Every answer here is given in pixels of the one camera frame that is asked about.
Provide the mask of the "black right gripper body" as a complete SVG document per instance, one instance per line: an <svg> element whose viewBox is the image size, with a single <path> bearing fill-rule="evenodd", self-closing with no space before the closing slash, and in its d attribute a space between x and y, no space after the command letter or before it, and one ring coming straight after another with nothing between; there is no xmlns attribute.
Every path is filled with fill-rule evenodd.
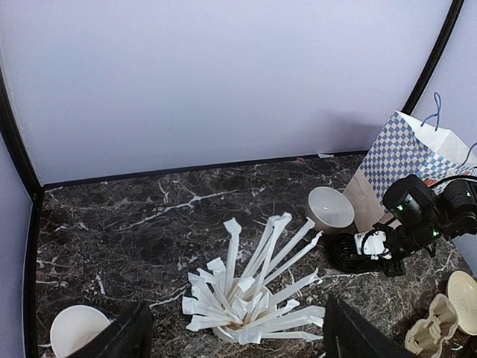
<svg viewBox="0 0 477 358"><path fill-rule="evenodd" d="M389 249L385 248L377 257L379 269L386 277L400 277L405 274L404 262L402 260L395 260Z"/></svg>

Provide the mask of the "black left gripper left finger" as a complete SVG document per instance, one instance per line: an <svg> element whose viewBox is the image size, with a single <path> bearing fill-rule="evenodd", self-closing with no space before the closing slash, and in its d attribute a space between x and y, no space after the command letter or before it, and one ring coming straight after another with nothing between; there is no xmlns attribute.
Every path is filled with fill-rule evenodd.
<svg viewBox="0 0 477 358"><path fill-rule="evenodd" d="M151 357L153 316L148 304L132 303L114 322L91 342L68 357Z"/></svg>

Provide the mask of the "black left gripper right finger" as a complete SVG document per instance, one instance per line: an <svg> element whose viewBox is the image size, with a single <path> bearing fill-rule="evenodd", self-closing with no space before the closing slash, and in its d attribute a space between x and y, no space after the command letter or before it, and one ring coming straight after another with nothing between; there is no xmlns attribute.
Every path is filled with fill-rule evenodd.
<svg viewBox="0 0 477 358"><path fill-rule="evenodd" d="M327 357L405 358L415 355L389 339L340 298L329 295L323 319Z"/></svg>

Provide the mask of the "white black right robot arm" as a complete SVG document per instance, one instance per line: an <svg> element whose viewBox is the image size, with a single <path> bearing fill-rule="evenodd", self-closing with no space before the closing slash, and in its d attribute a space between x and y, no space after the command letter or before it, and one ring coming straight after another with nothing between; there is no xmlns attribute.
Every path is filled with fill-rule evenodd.
<svg viewBox="0 0 477 358"><path fill-rule="evenodd" d="M379 258L376 271L388 277L405 274L402 261L421 249L435 255L433 244L476 234L476 178L457 175L427 186L416 175L393 183L383 196L384 207L399 221L392 228L376 224L386 235L389 259Z"/></svg>

